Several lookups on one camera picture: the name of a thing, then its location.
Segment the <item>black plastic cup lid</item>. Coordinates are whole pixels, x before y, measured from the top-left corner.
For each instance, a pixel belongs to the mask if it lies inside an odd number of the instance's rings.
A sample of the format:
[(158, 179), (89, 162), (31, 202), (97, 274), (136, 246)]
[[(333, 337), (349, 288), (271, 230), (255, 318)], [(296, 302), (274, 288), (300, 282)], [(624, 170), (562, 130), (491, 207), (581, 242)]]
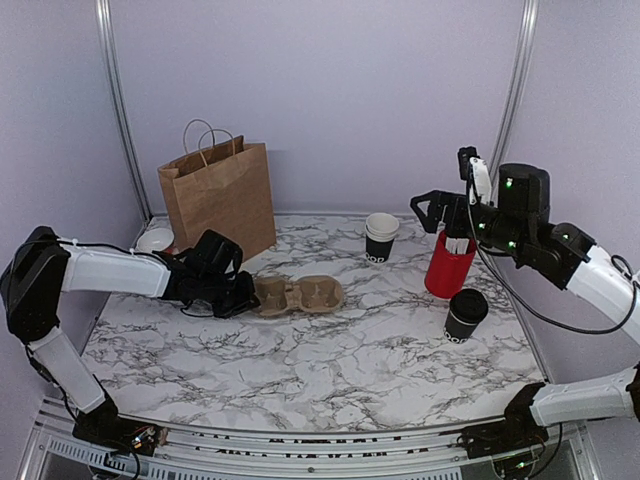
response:
[(477, 325), (488, 315), (489, 305), (482, 292), (465, 288), (452, 296), (449, 311), (458, 320)]

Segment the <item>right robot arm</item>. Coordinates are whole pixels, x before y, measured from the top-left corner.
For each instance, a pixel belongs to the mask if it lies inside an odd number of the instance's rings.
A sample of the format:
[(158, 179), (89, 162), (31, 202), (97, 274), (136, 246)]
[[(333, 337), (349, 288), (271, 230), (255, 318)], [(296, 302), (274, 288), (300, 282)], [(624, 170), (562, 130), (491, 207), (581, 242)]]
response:
[[(619, 255), (611, 255), (570, 223), (549, 222), (547, 194), (510, 187), (495, 205), (474, 190), (456, 194), (433, 190), (411, 199), (424, 230), (439, 224), (457, 237), (530, 267), (561, 290), (588, 302), (622, 330), (639, 338), (639, 277)], [(639, 415), (639, 368), (568, 384), (538, 382), (523, 387), (500, 421), (463, 429), (458, 441), (471, 458), (500, 454), (548, 439), (548, 427), (576, 420)]]

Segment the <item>cardboard cup carrier tray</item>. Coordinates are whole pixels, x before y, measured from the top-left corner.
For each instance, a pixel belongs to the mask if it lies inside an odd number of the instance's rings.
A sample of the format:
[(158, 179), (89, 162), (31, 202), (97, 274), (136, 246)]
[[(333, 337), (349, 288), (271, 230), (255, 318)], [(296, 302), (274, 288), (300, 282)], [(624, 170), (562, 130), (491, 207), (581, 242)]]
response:
[(265, 318), (290, 312), (331, 313), (342, 306), (345, 298), (340, 282), (328, 275), (310, 275), (297, 280), (261, 277), (254, 280), (254, 286), (259, 300), (257, 313)]

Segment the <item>black paper coffee cup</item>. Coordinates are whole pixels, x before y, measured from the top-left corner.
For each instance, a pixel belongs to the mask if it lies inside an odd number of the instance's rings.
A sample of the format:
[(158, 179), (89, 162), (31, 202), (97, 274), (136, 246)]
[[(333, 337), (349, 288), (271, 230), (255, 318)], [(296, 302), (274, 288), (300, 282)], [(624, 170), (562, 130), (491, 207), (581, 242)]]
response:
[(482, 292), (465, 288), (453, 295), (444, 324), (444, 336), (455, 344), (465, 343), (489, 313), (488, 302)]

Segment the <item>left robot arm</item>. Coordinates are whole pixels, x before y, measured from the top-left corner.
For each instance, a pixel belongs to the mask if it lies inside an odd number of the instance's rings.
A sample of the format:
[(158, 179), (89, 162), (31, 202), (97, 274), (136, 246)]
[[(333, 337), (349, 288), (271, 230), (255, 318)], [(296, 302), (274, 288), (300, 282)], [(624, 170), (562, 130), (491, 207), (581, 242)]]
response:
[(255, 309), (252, 276), (242, 270), (243, 250), (212, 230), (180, 253), (126, 251), (103, 243), (64, 239), (37, 227), (1, 276), (8, 330), (24, 345), (32, 367), (60, 389), (77, 412), (73, 435), (121, 453), (150, 456), (160, 426), (124, 418), (89, 371), (60, 326), (60, 296), (71, 291), (126, 293), (179, 302), (204, 302), (214, 318)]

